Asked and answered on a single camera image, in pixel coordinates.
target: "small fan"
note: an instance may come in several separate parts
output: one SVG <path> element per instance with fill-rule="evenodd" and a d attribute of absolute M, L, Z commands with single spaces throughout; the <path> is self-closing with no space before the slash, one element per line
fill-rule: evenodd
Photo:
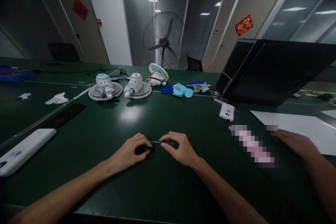
<path fill-rule="evenodd" d="M 166 81 L 169 79 L 169 76 L 162 67 L 155 63 L 152 63 L 149 65 L 149 71 L 152 76 L 148 77 L 147 80 L 149 81 L 148 83 L 151 86 L 159 86 L 160 84 L 162 84 L 163 86 L 166 85 Z"/>
<path fill-rule="evenodd" d="M 142 76 L 139 73 L 133 73 L 128 84 L 124 88 L 125 97 L 132 99 L 144 98 L 152 92 L 152 87 L 142 81 Z"/>
<path fill-rule="evenodd" d="M 118 97 L 123 92 L 123 87 L 119 83 L 112 82 L 106 73 L 98 74 L 96 83 L 89 90 L 89 96 L 93 100 L 110 100 L 113 97 Z"/>

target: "green table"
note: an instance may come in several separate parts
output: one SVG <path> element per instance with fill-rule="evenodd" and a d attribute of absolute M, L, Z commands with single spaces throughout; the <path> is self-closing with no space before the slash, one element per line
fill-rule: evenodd
<path fill-rule="evenodd" d="M 47 66 L 46 62 L 13 59 L 1 59 L 1 64 L 48 71 L 84 71 L 100 66 L 80 63 Z M 105 68 L 117 67 L 121 66 L 105 65 Z M 148 68 L 143 67 L 124 66 L 123 69 L 129 75 L 138 71 L 144 79 L 150 74 Z M 218 78 L 215 73 L 167 72 L 170 85 L 198 80 L 214 85 Z M 2 95 L 0 104 L 0 142 L 57 108 L 57 104 L 44 104 L 54 95 L 65 92 L 65 97 L 70 99 L 95 79 L 86 73 L 40 73 L 32 81 L 0 84 L 1 93 L 6 94 Z M 240 105 L 234 123 L 248 125 L 275 157 L 275 168 L 258 168 L 231 136 L 226 121 L 218 116 L 221 105 L 211 96 L 200 93 L 190 99 L 180 98 L 163 95 L 160 88 L 153 87 L 154 92 L 144 99 L 121 96 L 118 104 L 100 105 L 87 93 L 79 97 L 76 102 L 87 108 L 62 126 L 15 174 L 2 179 L 0 203 L 31 204 L 110 157 L 127 138 L 138 132 L 157 141 L 169 131 L 176 131 L 185 133 L 195 151 L 270 223 L 330 222 L 300 158 L 270 137 L 265 126 L 249 110 L 312 115 L 336 125 L 334 120 L 320 113 L 331 108 L 310 97 L 290 98 L 276 109 Z M 24 92 L 32 93 L 29 99 L 15 99 Z M 26 135 L 0 150 L 0 155 Z M 197 175 L 160 146 L 156 146 L 155 153 L 145 161 L 99 185 L 76 205 L 74 212 L 165 223 L 226 222 Z"/>

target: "blue object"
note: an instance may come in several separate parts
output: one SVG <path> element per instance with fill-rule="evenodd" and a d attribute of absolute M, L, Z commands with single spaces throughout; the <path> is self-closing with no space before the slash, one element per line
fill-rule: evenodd
<path fill-rule="evenodd" d="M 187 89 L 187 90 L 184 92 L 184 96 L 187 97 L 187 98 L 190 98 L 193 94 L 194 94 L 194 92 L 193 92 L 192 89 Z"/>
<path fill-rule="evenodd" d="M 174 91 L 174 95 L 177 95 L 177 96 L 182 95 L 183 96 L 183 92 L 182 91 L 177 90 L 177 89 L 174 89 L 173 91 Z"/>
<path fill-rule="evenodd" d="M 199 80 L 199 81 L 196 81 L 196 82 L 189 82 L 188 85 L 197 85 L 197 84 L 204 84 L 204 83 L 205 83 L 205 81 Z"/>
<path fill-rule="evenodd" d="M 178 96 L 178 97 L 183 97 L 183 94 L 177 95 L 173 93 L 173 95 Z"/>
<path fill-rule="evenodd" d="M 21 72 L 22 69 L 11 67 L 0 67 L 0 82 L 22 82 L 27 79 L 34 79 L 35 75 L 30 72 Z"/>
<path fill-rule="evenodd" d="M 173 86 L 166 86 L 161 88 L 161 93 L 173 93 Z"/>
<path fill-rule="evenodd" d="M 183 86 L 181 84 L 178 85 L 179 86 L 179 89 L 182 91 L 182 92 L 185 92 L 187 90 L 187 87 L 186 86 Z"/>

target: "office chair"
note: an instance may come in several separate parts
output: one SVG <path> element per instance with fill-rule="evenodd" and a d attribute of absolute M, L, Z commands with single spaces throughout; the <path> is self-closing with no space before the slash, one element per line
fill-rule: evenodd
<path fill-rule="evenodd" d="M 194 59 L 185 55 L 188 60 L 187 70 L 203 72 L 202 62 L 200 60 Z"/>
<path fill-rule="evenodd" d="M 48 48 L 56 61 L 81 62 L 75 46 L 71 43 L 49 43 Z"/>

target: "red decoration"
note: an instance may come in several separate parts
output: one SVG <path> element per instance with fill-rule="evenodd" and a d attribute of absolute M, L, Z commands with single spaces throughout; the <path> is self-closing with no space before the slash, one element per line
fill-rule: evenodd
<path fill-rule="evenodd" d="M 77 13 L 84 21 L 88 16 L 89 10 L 79 0 L 75 0 L 72 9 Z"/>
<path fill-rule="evenodd" d="M 236 31 L 238 37 L 243 35 L 245 32 L 251 30 L 252 28 L 253 28 L 252 18 L 251 15 L 248 15 L 246 18 L 244 18 L 242 21 L 236 24 Z"/>

